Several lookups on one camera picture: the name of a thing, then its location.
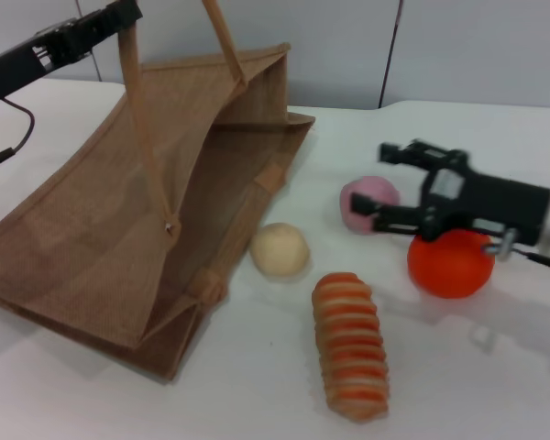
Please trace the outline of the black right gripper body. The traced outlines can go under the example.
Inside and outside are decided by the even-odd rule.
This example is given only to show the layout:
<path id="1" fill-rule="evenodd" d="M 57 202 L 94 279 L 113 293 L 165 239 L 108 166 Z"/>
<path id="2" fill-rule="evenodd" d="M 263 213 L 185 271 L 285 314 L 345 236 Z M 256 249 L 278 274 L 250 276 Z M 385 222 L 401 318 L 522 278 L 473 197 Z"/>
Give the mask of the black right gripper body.
<path id="1" fill-rule="evenodd" d="M 543 230 L 550 189 L 481 174 L 465 154 L 432 159 L 420 194 L 419 233 L 433 241 L 452 229 L 502 237 L 516 231 L 520 244 L 534 244 Z"/>

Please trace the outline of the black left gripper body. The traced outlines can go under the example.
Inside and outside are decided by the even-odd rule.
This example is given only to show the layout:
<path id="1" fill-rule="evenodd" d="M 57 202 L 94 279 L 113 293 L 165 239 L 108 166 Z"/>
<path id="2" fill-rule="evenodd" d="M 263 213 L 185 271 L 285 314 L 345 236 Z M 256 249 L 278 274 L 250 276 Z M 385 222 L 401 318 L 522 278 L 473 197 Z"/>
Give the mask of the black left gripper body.
<path id="1" fill-rule="evenodd" d="M 49 70 L 34 50 L 40 38 L 30 38 L 0 54 L 0 99 L 44 77 Z"/>

